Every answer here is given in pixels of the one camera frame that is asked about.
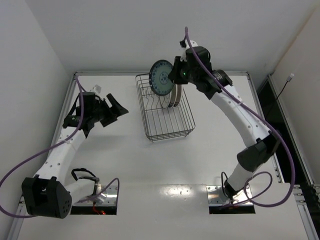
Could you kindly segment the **green red rimmed plate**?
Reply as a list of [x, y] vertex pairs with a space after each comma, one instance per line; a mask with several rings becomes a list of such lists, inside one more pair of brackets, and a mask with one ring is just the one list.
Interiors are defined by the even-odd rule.
[[169, 101], [169, 105], [168, 105], [169, 108], [172, 108], [176, 105], [177, 93], [178, 93], [178, 85], [175, 84], [172, 91], [171, 91], [170, 101]]
[[181, 101], [183, 87], [180, 84], [176, 85], [176, 99], [174, 106], [177, 107]]

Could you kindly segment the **blue floral green plate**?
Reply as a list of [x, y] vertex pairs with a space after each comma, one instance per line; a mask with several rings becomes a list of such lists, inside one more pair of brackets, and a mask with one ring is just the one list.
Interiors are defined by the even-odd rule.
[[164, 59], [156, 61], [149, 71], [149, 85], [151, 90], [158, 96], [169, 94], [174, 84], [168, 78], [172, 71], [173, 65]]

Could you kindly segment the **white plate with teal rim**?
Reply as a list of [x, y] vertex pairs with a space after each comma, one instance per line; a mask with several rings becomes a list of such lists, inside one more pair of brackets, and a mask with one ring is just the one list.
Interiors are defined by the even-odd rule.
[[172, 93], [170, 92], [169, 94], [160, 97], [160, 103], [163, 109], [166, 109], [169, 107], [171, 96], [172, 96]]

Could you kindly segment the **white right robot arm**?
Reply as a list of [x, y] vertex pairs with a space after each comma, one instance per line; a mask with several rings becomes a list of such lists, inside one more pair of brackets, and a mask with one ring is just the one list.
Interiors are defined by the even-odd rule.
[[223, 184], [224, 195], [231, 199], [245, 186], [253, 174], [275, 153], [280, 141], [256, 117], [241, 106], [241, 98], [231, 78], [223, 70], [207, 74], [201, 63], [212, 68], [209, 51], [202, 46], [184, 48], [176, 56], [168, 78], [175, 84], [192, 83], [212, 101], [230, 120], [240, 134], [246, 148], [237, 154], [237, 165]]

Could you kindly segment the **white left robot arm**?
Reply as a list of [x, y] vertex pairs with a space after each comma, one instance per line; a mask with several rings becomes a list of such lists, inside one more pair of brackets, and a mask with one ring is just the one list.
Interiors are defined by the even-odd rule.
[[85, 172], [85, 168], [73, 169], [71, 175], [75, 181], [65, 185], [76, 152], [95, 124], [101, 123], [106, 127], [129, 112], [112, 94], [109, 93], [106, 98], [108, 102], [95, 92], [79, 93], [76, 97], [64, 118], [57, 146], [35, 175], [22, 182], [22, 195], [30, 216], [64, 219], [73, 204], [95, 202], [106, 190], [92, 172], [87, 176], [76, 176], [77, 171]]

